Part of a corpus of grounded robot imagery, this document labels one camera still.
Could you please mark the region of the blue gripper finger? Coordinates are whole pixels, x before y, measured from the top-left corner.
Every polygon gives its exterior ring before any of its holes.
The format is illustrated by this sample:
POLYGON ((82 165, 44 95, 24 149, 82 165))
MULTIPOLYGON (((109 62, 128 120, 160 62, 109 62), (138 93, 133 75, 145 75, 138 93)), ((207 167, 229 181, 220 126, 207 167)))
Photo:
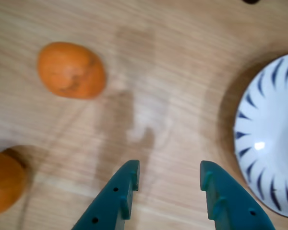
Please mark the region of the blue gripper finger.
POLYGON ((206 192, 208 218, 217 230, 273 230, 256 200, 221 166, 201 161, 200 187, 206 192))
POLYGON ((139 189, 140 161, 129 160, 112 176, 76 222, 73 230, 122 230, 131 218, 134 191, 139 189))

